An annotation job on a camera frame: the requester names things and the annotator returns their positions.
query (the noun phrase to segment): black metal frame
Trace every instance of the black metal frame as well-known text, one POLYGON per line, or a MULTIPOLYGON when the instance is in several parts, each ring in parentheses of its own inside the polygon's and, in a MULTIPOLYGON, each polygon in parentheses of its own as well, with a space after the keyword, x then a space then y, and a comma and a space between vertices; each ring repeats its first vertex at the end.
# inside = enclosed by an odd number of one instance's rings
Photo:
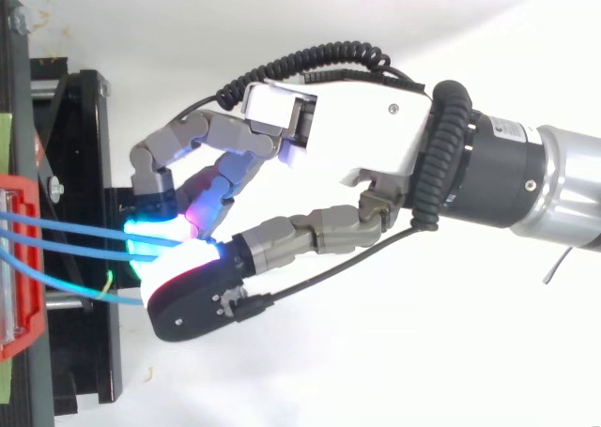
MULTIPOLYGON (((31 65, 37 67, 39 79, 57 73, 50 59, 34 59, 31 65)), ((63 61, 58 65, 63 68, 63 61)), ((121 228, 121 198, 128 190, 110 188, 106 98, 100 91, 104 79, 95 70, 75 74, 63 70, 54 98, 34 101, 40 142, 52 167, 50 173, 39 168, 40 188, 47 195, 41 204, 42 217, 121 228), (51 175, 66 188, 57 204, 47 194, 51 175)), ((123 249, 122 244, 93 236, 66 235, 65 239, 87 247, 123 249)), ((44 261, 51 275, 68 275, 87 287, 101 289, 109 269, 115 276, 113 288, 139 285, 121 264, 52 252, 44 253, 44 261)), ((82 309, 48 314, 56 415, 76 413, 78 394, 98 393, 99 402, 106 404, 123 390, 117 306, 85 303, 82 309)))
MULTIPOLYGON (((12 114, 10 171, 35 180, 36 156, 31 109, 27 36, 11 29, 8 19, 18 0, 0 0, 0 113, 12 114)), ((3 427, 54 425, 48 331, 12 361, 10 404, 0 405, 3 427)))
MULTIPOLYGON (((103 77, 95 70, 68 74, 66 58, 30 60, 27 35, 8 22, 20 6, 17 0, 0 0, 0 113, 13 118, 10 170, 39 180, 42 217, 121 228, 132 194, 111 188, 103 77), (58 80, 54 97, 32 101, 33 80, 58 80), (38 164, 36 132, 45 151, 38 164), (53 175, 66 188, 56 204, 48 191, 53 175)), ((122 243, 96 237, 47 232, 44 237, 123 250, 122 243)), ((97 289, 109 269, 114 290, 139 286, 120 263, 45 252, 44 266, 50 275, 97 289)), ((123 390, 116 305, 82 300, 82 308, 48 312, 47 325, 39 340, 13 359, 10 404, 0 405, 2 427, 53 426, 54 415, 77 412, 77 395, 98 393, 105 404, 123 390)))

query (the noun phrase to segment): silver cylinder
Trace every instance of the silver cylinder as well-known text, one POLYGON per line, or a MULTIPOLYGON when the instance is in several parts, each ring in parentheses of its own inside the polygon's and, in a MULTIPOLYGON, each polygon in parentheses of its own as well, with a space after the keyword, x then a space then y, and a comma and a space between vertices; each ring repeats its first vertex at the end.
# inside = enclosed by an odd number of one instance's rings
POLYGON ((62 291, 46 292, 46 310, 72 310, 84 305, 80 297, 62 291))
POLYGON ((58 80, 35 80, 31 82, 31 98, 33 100, 52 100, 58 80))
POLYGON ((567 246, 589 246, 601 234, 601 139, 550 126, 538 131, 547 160, 543 188, 528 215, 511 230, 567 246))

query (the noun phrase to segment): blue light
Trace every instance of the blue light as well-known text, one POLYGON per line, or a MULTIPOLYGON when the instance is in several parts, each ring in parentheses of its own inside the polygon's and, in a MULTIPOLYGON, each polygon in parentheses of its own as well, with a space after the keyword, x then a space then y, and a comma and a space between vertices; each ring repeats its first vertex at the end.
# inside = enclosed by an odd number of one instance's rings
POLYGON ((163 251, 152 263, 144 263, 144 276, 140 285, 144 306, 148 305, 150 297, 165 283, 215 260, 219 260, 219 252, 214 244, 200 239, 189 239, 163 251))
MULTIPOLYGON (((162 222, 134 221, 127 220, 123 225, 123 231, 129 234, 163 237, 166 239, 174 239, 175 241, 184 242, 192 237, 196 237, 196 228, 191 225, 183 215, 178 215, 176 218, 162 222)), ((161 256, 171 248, 156 246, 153 244, 145 244, 137 241, 126 242, 129 253, 161 256)), ((150 263, 140 263, 130 261, 131 268, 134 270, 139 279, 145 277, 145 269, 150 263)))

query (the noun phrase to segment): red clamp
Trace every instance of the red clamp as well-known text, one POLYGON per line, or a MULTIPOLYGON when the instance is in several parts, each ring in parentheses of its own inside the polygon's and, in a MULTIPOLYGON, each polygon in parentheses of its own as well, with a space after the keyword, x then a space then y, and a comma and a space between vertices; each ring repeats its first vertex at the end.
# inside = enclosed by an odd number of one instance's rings
MULTIPOLYGON (((22 176, 0 175, 0 191, 4 191, 8 212, 39 217, 38 182, 22 176)), ((34 238, 41 237, 41 231, 38 227, 17 222, 11 222, 10 227, 13 232, 20 235, 34 238)), ((12 252, 18 260, 29 267, 42 271, 42 252, 40 249, 12 243, 12 251, 8 252, 12 252)), ((3 272, 7 271, 7 267, 2 267, 2 269, 3 272)), ((5 331, 0 330, 0 361, 14 357, 29 347, 46 327, 44 285, 12 268, 8 271, 8 275, 2 275, 2 278, 10 279, 10 286, 14 295, 14 306, 11 310, 14 338, 8 342, 6 338, 3 338, 5 331)), ((10 313, 0 312, 1 316, 8 314, 10 313)), ((5 324, 5 322, 0 322, 0 328, 5 324)))

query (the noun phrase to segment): label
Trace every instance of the label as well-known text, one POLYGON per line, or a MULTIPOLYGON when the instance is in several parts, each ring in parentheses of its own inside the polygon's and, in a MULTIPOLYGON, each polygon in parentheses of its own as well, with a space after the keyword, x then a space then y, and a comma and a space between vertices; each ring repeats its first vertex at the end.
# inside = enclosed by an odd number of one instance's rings
POLYGON ((533 129, 532 127, 524 127, 526 131, 526 136, 528 137, 528 142, 533 144, 543 144, 543 140, 541 139, 541 134, 538 132, 538 129, 533 129))
POLYGON ((511 120, 499 119, 497 117, 489 117, 492 124, 492 132, 498 138, 517 141, 519 143, 526 142, 526 132, 524 128, 517 122, 511 120))
POLYGON ((39 169, 41 159, 44 157, 44 147, 41 146, 41 140, 39 139, 38 132, 35 131, 35 147, 36 147, 36 167, 39 169))

